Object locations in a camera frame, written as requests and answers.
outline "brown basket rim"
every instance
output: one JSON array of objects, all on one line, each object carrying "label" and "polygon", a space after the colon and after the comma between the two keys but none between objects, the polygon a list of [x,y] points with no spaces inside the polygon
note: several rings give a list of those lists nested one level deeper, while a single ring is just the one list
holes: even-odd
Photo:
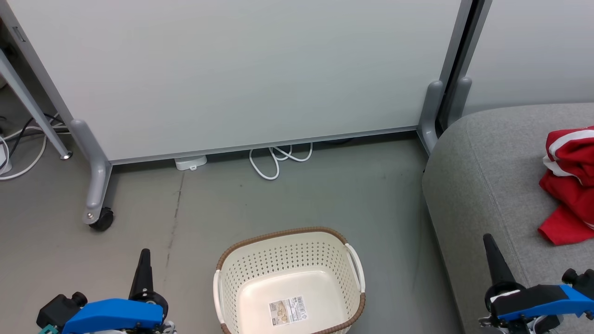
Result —
[{"label": "brown basket rim", "polygon": [[[217,270],[221,270],[221,268],[223,267],[223,262],[225,262],[225,259],[227,259],[229,254],[231,254],[231,252],[235,251],[236,249],[238,249],[240,247],[250,245],[250,244],[262,241],[262,240],[283,237],[285,235],[309,233],[309,232],[326,232],[326,233],[334,235],[343,244],[347,243],[346,238],[343,237],[342,234],[338,233],[337,231],[335,231],[331,228],[327,228],[327,227],[318,226],[318,227],[288,229],[285,231],[264,234],[264,235],[260,235],[259,237],[250,238],[250,239],[246,239],[246,240],[237,242],[233,246],[227,248],[227,250],[223,253],[223,255],[221,255],[219,262],[217,263]],[[338,324],[334,327],[315,332],[313,334],[331,334],[331,333],[338,332],[339,330],[343,330],[343,329],[353,325],[355,323],[355,321],[357,321],[357,319],[359,319],[359,317],[361,317],[361,314],[363,313],[364,308],[365,308],[365,293],[361,292],[361,295],[359,296],[359,308],[357,309],[357,312],[355,312],[355,314],[349,320],[347,320],[341,324]],[[227,327],[226,323],[221,324],[221,329],[223,330],[224,334],[232,334],[231,331],[229,330],[229,328]]]},{"label": "brown basket rim", "polygon": [[254,237],[254,238],[250,238],[250,239],[246,239],[246,240],[237,242],[236,244],[227,248],[227,250],[225,252],[223,252],[223,255],[221,255],[219,262],[217,263],[217,270],[223,269],[223,262],[225,262],[225,260],[229,256],[229,254],[231,254],[233,251],[237,250],[238,248],[241,248],[241,247],[247,246],[247,245],[251,245],[251,244],[255,244],[256,242],[259,242],[259,241],[283,237],[285,235],[301,234],[301,233],[309,233],[309,232],[326,232],[326,233],[334,235],[343,244],[347,243],[346,238],[343,237],[342,234],[338,233],[337,231],[335,231],[331,228],[327,228],[327,227],[316,226],[316,227],[287,229],[285,231],[264,234],[264,235],[260,235],[259,237]]}]

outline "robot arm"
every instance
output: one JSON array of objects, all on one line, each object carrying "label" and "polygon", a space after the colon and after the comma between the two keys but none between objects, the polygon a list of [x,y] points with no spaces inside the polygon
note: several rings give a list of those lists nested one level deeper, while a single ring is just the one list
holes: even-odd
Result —
[{"label": "robot arm", "polygon": [[479,320],[485,333],[542,334],[559,326],[564,314],[594,319],[594,270],[578,275],[568,269],[563,285],[525,288],[514,279],[493,237],[485,234],[483,241],[493,284],[485,294],[490,315]]},{"label": "robot arm", "polygon": [[169,306],[153,291],[153,269],[150,251],[140,254],[128,299],[108,299],[87,303],[76,292],[71,299],[58,295],[45,305],[37,317],[40,334],[119,334],[175,332],[172,322],[165,322]]}]

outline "metal frame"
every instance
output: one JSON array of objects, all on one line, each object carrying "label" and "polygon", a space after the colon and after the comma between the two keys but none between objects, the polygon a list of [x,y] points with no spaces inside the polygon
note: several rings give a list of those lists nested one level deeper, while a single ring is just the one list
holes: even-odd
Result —
[{"label": "metal frame", "polygon": [[469,13],[470,21],[467,35],[461,41],[458,61],[452,69],[450,86],[444,92],[444,98],[437,115],[443,130],[462,117],[466,99],[472,86],[472,79],[466,76],[466,72],[492,4],[492,0],[476,1],[476,8]]},{"label": "metal frame", "polygon": [[39,127],[41,127],[45,135],[49,138],[49,141],[60,154],[60,159],[67,160],[70,158],[72,156],[72,151],[67,150],[62,140],[58,138],[56,131],[54,131],[52,125],[44,116],[43,111],[39,108],[39,105],[37,105],[37,102],[35,102],[33,96],[31,96],[31,93],[27,87],[25,87],[25,84],[2,51],[0,51],[0,74],[2,74],[10,88],[12,88],[33,119],[35,119]]},{"label": "metal frame", "polygon": [[437,131],[435,129],[435,122],[438,116],[440,105],[444,99],[444,92],[446,85],[450,80],[451,72],[454,70],[456,63],[458,48],[462,42],[464,29],[468,20],[470,9],[472,7],[472,0],[462,0],[460,2],[460,9],[458,16],[454,23],[454,30],[451,35],[450,44],[445,54],[444,65],[441,69],[439,80],[433,81],[427,87],[425,101],[423,102],[423,109],[421,111],[421,118],[419,119],[419,126],[417,133],[421,139],[421,143],[426,152],[430,155],[433,147],[437,142]]},{"label": "metal frame", "polygon": [[435,143],[437,142],[435,123],[439,107],[442,104],[442,100],[444,97],[446,84],[450,79],[451,71],[453,70],[454,64],[456,62],[457,51],[462,40],[465,24],[470,13],[471,4],[472,0],[460,1],[460,8],[458,11],[458,15],[456,17],[456,22],[454,23],[454,29],[445,55],[444,65],[442,67],[439,80],[430,83],[427,88],[425,101],[422,107],[421,117],[419,119],[419,125],[402,128],[391,128],[378,131],[367,131],[362,133],[350,133],[336,136],[304,138],[300,140],[289,140],[276,143],[264,143],[256,145],[228,147],[225,149],[202,150],[196,152],[184,152],[170,155],[149,156],[142,158],[121,159],[113,161],[109,161],[107,159],[103,150],[99,146],[97,140],[93,136],[93,133],[89,129],[89,126],[83,120],[73,119],[70,111],[64,103],[64,100],[62,100],[62,97],[58,93],[57,88],[54,86],[48,72],[45,70],[45,67],[43,66],[37,53],[31,46],[31,44],[26,42],[26,35],[23,31],[17,30],[18,27],[20,27],[20,25],[16,17],[14,16],[14,13],[12,13],[12,10],[8,5],[7,0],[0,0],[0,16],[2,17],[5,24],[8,27],[17,28],[9,29],[10,33],[12,34],[15,41],[17,41],[17,43],[19,44],[20,51],[22,51],[25,59],[27,60],[27,62],[29,62],[29,65],[37,75],[37,78],[41,82],[43,88],[46,90],[50,100],[60,113],[60,116],[62,117],[62,119],[64,119],[64,121],[67,124],[70,125],[71,132],[73,133],[74,138],[77,141],[77,144],[83,151],[86,158],[89,160],[91,166],[91,182],[89,185],[89,193],[87,195],[86,208],[83,214],[83,222],[86,224],[91,224],[96,222],[99,218],[113,165],[415,130],[417,131],[425,150],[427,150],[427,152],[430,153],[433,147],[435,146]]}]

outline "basket label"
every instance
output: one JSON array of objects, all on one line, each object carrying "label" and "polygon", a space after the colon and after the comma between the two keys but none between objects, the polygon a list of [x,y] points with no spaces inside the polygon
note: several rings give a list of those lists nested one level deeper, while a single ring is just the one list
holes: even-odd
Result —
[{"label": "basket label", "polygon": [[270,307],[272,326],[300,322],[308,317],[303,296],[275,301],[268,306]]}]

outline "basket handle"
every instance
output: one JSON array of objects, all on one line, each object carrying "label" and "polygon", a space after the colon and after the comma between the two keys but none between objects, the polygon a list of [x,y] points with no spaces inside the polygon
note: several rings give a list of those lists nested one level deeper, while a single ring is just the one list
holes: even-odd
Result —
[{"label": "basket handle", "polygon": [[223,318],[223,311],[221,310],[221,305],[223,304],[223,302],[220,299],[220,295],[219,295],[219,285],[220,285],[220,281],[219,281],[219,276],[220,276],[220,270],[217,269],[217,271],[214,272],[214,278],[213,278],[213,298],[214,298],[214,309],[217,311],[217,318],[219,318],[219,322],[221,324],[225,323],[225,318]]},{"label": "basket handle", "polygon": [[359,259],[357,252],[351,245],[347,243],[345,244],[345,246],[346,249],[349,251],[350,257],[355,262],[355,265],[353,267],[354,274],[355,277],[359,279],[359,287],[361,289],[361,292],[363,293],[365,292],[365,274],[363,274],[363,266],[361,265],[361,260]]}]

